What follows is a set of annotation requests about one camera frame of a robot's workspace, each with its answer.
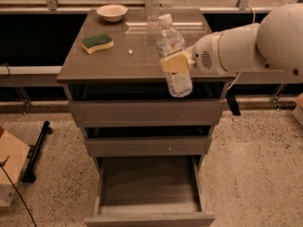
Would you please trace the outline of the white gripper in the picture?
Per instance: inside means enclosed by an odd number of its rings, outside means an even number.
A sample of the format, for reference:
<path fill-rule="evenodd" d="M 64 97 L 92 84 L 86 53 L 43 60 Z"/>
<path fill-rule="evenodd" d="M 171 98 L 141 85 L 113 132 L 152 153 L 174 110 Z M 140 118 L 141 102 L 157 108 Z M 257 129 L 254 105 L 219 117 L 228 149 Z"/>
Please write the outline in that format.
<path fill-rule="evenodd" d="M 218 56 L 219 39 L 218 32 L 205 35 L 194 45 L 187 48 L 191 64 L 203 75 L 218 76 L 222 73 Z M 188 61 L 184 52 L 170 55 L 159 61 L 165 73 L 188 73 Z"/>

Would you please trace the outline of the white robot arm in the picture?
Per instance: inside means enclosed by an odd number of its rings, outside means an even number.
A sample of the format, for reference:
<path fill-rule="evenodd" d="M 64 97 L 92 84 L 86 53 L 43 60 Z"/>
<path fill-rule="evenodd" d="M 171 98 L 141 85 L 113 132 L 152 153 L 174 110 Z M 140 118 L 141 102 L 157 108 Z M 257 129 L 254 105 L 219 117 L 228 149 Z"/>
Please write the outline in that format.
<path fill-rule="evenodd" d="M 168 73 L 196 67 L 206 76 L 279 69 L 303 79 L 303 4 L 272 10 L 260 23 L 207 34 L 160 61 Z"/>

